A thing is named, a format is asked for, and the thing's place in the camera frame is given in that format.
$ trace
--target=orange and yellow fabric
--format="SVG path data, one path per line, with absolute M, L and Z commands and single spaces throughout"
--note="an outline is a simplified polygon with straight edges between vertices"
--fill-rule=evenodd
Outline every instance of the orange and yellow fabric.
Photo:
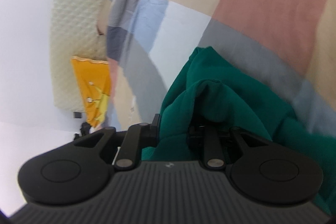
M 94 128 L 102 124 L 110 97 L 110 73 L 106 61 L 73 56 L 71 64 L 81 92 L 86 121 Z

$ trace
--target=green fabric fold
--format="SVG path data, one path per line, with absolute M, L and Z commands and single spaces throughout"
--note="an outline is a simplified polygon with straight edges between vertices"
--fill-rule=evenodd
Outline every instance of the green fabric fold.
M 270 88 L 242 73 L 212 47 L 196 48 L 169 89 L 161 108 L 160 143 L 143 160 L 195 160 L 186 144 L 194 115 L 217 122 L 219 130 L 245 128 L 316 160 L 324 172 L 314 202 L 336 214 L 336 139 L 311 135 L 292 107 Z

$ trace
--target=ribbed black surface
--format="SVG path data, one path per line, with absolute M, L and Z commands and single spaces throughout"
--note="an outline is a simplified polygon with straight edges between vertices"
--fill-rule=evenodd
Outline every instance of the ribbed black surface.
M 117 173 L 103 192 L 68 207 L 28 204 L 11 217 L 15 224 L 324 224 L 328 216 L 306 203 L 274 208 L 238 194 L 224 173 L 197 161 L 142 162 Z

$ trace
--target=silver screw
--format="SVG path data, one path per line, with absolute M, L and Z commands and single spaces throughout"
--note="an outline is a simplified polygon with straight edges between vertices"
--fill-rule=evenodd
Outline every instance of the silver screw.
M 222 167 L 224 165 L 224 161 L 220 159 L 211 159 L 208 160 L 207 165 L 214 168 Z
M 130 167 L 133 164 L 133 162 L 130 159 L 120 159 L 117 160 L 115 164 L 121 168 L 126 168 Z

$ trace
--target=white floor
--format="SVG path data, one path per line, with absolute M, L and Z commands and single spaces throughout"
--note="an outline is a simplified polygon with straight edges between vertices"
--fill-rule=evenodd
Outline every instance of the white floor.
M 16 182 L 29 158 L 72 140 L 82 120 L 53 106 L 49 24 L 53 0 L 0 0 L 0 209 L 24 204 Z

